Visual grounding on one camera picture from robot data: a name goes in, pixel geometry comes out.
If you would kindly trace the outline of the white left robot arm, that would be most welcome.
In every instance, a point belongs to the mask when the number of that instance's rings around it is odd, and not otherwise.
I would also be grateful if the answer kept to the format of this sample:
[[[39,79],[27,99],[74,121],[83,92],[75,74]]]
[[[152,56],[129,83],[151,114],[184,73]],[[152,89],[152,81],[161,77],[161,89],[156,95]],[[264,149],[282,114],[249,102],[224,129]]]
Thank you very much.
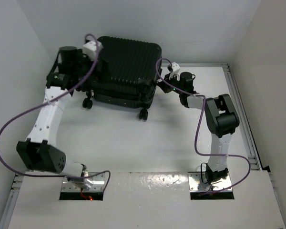
[[[52,69],[46,77],[43,103],[35,124],[16,146],[17,153],[28,170],[49,172],[67,177],[78,184],[89,178],[86,166],[69,159],[56,147],[57,133],[67,103],[73,93],[91,76],[97,65],[102,45],[88,42],[81,49],[61,47]]]

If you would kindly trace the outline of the black suitcase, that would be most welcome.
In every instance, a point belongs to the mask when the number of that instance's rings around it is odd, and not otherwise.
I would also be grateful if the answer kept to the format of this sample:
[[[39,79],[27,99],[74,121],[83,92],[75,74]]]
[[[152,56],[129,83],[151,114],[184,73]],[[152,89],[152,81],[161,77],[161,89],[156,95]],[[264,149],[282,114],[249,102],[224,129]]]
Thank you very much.
[[[157,61],[162,48],[157,43],[102,36],[98,62],[83,89],[93,91],[103,103],[140,109],[139,119],[147,120],[157,84]]]

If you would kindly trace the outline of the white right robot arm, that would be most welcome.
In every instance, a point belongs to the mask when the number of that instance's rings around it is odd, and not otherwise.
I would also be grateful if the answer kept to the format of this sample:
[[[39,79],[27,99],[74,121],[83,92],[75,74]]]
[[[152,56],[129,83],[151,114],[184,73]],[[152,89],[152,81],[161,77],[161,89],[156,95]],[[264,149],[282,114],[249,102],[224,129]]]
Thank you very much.
[[[168,73],[157,84],[165,93],[179,94],[180,103],[186,108],[200,109],[205,115],[211,133],[211,152],[206,163],[207,184],[226,178],[228,174],[227,153],[232,134],[239,127],[240,120],[232,99],[228,94],[206,98],[194,90],[195,75],[182,72],[180,75]]]

